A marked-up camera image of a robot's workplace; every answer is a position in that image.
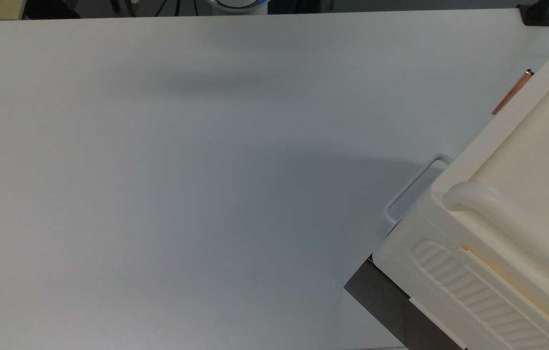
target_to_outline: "white table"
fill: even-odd
[[[0,350],[399,342],[343,291],[549,28],[516,9],[0,22]]]

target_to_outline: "white plastic handle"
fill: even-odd
[[[496,189],[461,182],[443,195],[443,206],[452,212],[475,210],[549,267],[549,230]]]
[[[417,180],[419,180],[419,178],[421,177],[421,175],[423,175],[428,169],[430,169],[430,166],[432,166],[432,164],[434,164],[434,162],[436,161],[441,161],[441,162],[444,162],[445,164],[447,165],[450,165],[452,164],[452,162],[454,160],[452,160],[452,158],[446,156],[446,155],[435,155],[432,160],[430,160],[430,162],[427,162],[423,168],[421,168],[421,170],[419,170],[415,176],[412,177],[412,179],[410,179],[410,181],[408,181],[401,190],[399,190],[399,192],[387,203],[387,205],[385,206],[385,210],[383,210],[383,213],[385,214],[385,217],[387,218],[387,220],[392,223],[393,225],[397,224],[398,220],[396,220],[394,217],[391,216],[391,214],[389,213],[389,210],[391,209],[391,207],[395,204],[395,202],[397,202],[398,199],[400,199],[404,193],[406,193],[406,191],[408,191],[408,189],[415,183],[417,182]]]

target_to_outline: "ribbed panel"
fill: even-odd
[[[549,350],[541,332],[482,279],[454,259],[445,246],[421,241],[412,249],[419,268],[514,350]]]

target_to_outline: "black cable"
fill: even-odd
[[[179,17],[179,7],[181,6],[181,0],[177,0],[177,5],[175,5],[175,17]]]
[[[159,16],[159,13],[161,13],[161,10],[164,8],[164,5],[166,4],[166,0],[164,0],[163,2],[161,2],[161,6],[159,7],[158,9],[158,12],[156,12],[156,15],[154,17],[157,17]]]
[[[161,3],[161,6],[158,9],[158,12],[156,12],[156,15],[154,17],[159,16],[159,13],[161,13],[161,10],[164,8],[164,5],[166,4],[167,0],[164,0]],[[177,5],[175,6],[175,17],[179,16],[179,7],[181,6],[181,0],[177,0]]]

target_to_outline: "plastic storage box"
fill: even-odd
[[[462,348],[549,350],[549,61],[374,263]]]

